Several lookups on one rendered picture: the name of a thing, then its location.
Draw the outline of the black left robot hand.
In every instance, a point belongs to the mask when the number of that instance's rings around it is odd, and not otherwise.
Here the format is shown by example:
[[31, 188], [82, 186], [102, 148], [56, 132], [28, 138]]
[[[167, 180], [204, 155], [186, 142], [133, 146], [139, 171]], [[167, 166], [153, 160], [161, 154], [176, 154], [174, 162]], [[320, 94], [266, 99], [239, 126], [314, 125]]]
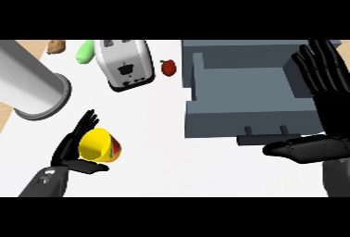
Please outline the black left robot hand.
[[82, 118], [75, 126], [75, 129], [63, 137], [57, 145], [50, 160], [51, 167], [63, 166], [84, 174], [93, 174], [99, 171], [109, 170], [109, 167], [106, 167], [103, 164], [97, 164], [93, 161], [85, 161], [80, 159], [80, 141], [82, 139], [82, 136], [94, 129], [97, 123], [97, 115], [94, 113], [94, 110], [90, 109], [85, 111]]

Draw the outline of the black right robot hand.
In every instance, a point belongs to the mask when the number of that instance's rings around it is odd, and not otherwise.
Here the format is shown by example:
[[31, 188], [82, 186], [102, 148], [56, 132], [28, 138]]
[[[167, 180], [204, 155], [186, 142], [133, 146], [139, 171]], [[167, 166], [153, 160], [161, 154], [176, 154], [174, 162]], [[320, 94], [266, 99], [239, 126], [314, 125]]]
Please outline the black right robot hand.
[[285, 157], [298, 164], [350, 157], [350, 70], [329, 40], [308, 40], [291, 56], [313, 95], [325, 134], [270, 143], [266, 156]]

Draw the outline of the grey open drawer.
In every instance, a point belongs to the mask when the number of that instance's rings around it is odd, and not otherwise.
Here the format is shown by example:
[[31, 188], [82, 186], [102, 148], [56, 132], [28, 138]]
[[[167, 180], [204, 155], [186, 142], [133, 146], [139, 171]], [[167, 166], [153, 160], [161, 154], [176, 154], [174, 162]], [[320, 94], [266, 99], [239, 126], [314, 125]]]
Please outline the grey open drawer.
[[186, 102], [184, 136], [233, 137], [245, 133], [322, 132], [310, 98], [294, 96], [280, 68], [208, 69], [193, 54], [192, 100]]

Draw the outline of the large grey cylinder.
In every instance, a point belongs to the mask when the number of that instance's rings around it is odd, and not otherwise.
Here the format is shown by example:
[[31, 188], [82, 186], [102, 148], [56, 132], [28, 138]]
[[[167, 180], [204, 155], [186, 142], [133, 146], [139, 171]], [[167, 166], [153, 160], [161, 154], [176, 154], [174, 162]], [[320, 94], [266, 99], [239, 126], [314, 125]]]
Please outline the large grey cylinder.
[[71, 92], [66, 77], [48, 70], [15, 40], [0, 40], [0, 102], [17, 116], [47, 119], [63, 108]]

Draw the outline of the grey cabinet body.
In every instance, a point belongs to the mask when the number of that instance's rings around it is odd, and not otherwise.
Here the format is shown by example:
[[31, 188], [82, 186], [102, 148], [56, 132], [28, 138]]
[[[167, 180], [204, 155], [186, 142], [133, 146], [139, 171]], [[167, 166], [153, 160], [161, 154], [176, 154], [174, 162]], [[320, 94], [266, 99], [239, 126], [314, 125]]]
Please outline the grey cabinet body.
[[183, 87], [192, 87], [195, 53], [204, 56], [205, 69], [280, 68], [301, 44], [307, 40], [183, 40]]

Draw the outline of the silver toaster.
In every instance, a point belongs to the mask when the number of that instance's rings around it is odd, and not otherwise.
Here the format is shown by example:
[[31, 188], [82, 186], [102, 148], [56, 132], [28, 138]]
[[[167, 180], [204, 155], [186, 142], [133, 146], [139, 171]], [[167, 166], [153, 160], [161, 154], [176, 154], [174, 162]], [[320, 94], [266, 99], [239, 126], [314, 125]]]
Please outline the silver toaster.
[[94, 40], [93, 45], [97, 63], [115, 92], [153, 81], [153, 60], [144, 40]]

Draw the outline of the green cucumber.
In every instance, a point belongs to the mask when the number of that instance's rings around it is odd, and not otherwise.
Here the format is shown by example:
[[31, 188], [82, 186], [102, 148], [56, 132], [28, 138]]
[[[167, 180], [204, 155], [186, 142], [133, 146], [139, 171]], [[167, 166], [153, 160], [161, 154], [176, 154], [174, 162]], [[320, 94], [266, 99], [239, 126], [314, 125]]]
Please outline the green cucumber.
[[93, 45], [93, 41], [91, 40], [87, 40], [80, 49], [78, 49], [78, 52], [77, 52], [77, 62], [80, 64], [87, 64], [91, 59], [94, 57], [94, 45]]

